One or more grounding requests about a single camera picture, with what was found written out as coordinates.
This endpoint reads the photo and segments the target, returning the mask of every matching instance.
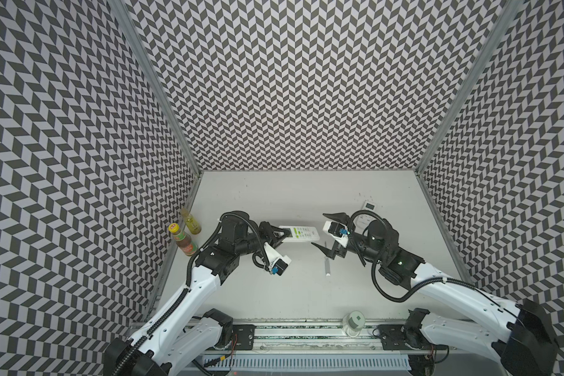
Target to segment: chevron pattern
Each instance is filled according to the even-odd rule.
[[[97,375],[192,176],[102,0],[0,0],[0,375]]]
[[[424,177],[479,286],[564,345],[564,1],[526,3]]]
[[[126,0],[203,169],[420,159],[505,0]]]

